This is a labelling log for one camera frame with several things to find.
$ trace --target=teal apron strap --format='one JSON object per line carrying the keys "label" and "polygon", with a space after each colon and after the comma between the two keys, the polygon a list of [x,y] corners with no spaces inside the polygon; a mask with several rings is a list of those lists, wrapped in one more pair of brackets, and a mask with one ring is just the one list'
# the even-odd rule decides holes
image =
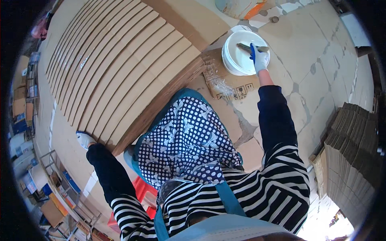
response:
{"label": "teal apron strap", "polygon": [[216,189],[227,214],[247,216],[227,182],[224,181],[223,183],[217,184]]}
{"label": "teal apron strap", "polygon": [[157,212],[154,217],[154,229],[156,230],[158,241],[165,241],[169,238],[160,207],[157,208]]}
{"label": "teal apron strap", "polygon": [[[227,182],[217,184],[216,189],[227,214],[236,214],[243,217],[247,216]],[[154,229],[156,230],[156,235],[159,241],[165,241],[169,238],[168,231],[166,230],[165,222],[162,217],[162,211],[159,207],[157,209],[156,216],[154,217]]]}

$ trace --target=scraper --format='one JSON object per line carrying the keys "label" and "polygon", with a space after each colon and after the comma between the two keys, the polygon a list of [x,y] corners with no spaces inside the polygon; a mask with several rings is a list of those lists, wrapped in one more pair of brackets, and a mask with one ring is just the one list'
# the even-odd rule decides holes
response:
{"label": "scraper", "polygon": [[[245,44],[242,44],[242,43],[238,43],[236,44],[237,47],[239,47],[240,49],[248,52],[249,54],[251,54],[251,48]],[[266,47],[266,46],[260,46],[260,47],[257,47],[257,50],[261,53],[261,52],[265,52],[267,53],[268,50],[269,50],[269,47]]]}

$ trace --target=pink plastic bag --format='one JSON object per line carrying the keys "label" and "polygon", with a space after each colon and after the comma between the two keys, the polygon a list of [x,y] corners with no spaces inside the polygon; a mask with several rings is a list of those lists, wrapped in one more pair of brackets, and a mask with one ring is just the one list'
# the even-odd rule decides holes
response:
{"label": "pink plastic bag", "polygon": [[46,39],[47,37],[46,24],[47,24],[47,19],[45,17],[39,20],[37,25],[31,31],[32,37],[34,37],[35,39],[41,39],[41,40]]}

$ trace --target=red plastic stool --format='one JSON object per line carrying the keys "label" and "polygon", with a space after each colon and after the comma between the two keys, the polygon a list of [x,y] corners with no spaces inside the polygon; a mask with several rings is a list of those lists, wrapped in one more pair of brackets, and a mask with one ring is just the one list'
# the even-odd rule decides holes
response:
{"label": "red plastic stool", "polygon": [[[143,181],[142,178],[140,178],[140,177],[137,177],[134,180],[133,186],[135,188],[135,193],[137,195],[137,199],[140,203],[145,198],[145,195],[147,192],[150,192],[155,197],[157,196],[157,190],[155,188],[153,188],[152,186],[150,186],[149,184],[147,184],[145,181]],[[149,215],[149,217],[151,219],[153,219],[154,216],[156,215],[156,209],[149,206],[146,210],[146,213]],[[110,217],[109,221],[107,222],[107,226],[109,226],[115,232],[120,233],[120,228],[118,226],[117,221],[114,218],[113,212],[111,213],[111,217]]]}

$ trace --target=striped shirt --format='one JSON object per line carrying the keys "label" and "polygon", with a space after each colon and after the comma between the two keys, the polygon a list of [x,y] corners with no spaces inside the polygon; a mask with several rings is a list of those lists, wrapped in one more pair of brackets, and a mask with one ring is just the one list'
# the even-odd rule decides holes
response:
{"label": "striped shirt", "polygon": [[[262,165],[262,171],[252,173],[223,168],[224,177],[247,217],[297,233],[307,218],[310,197],[307,170],[297,146],[275,145],[265,153]],[[135,196],[122,194],[110,205],[121,240],[157,240],[154,222]],[[170,237],[194,218],[226,214],[215,185],[185,182],[167,196],[162,210]]]}

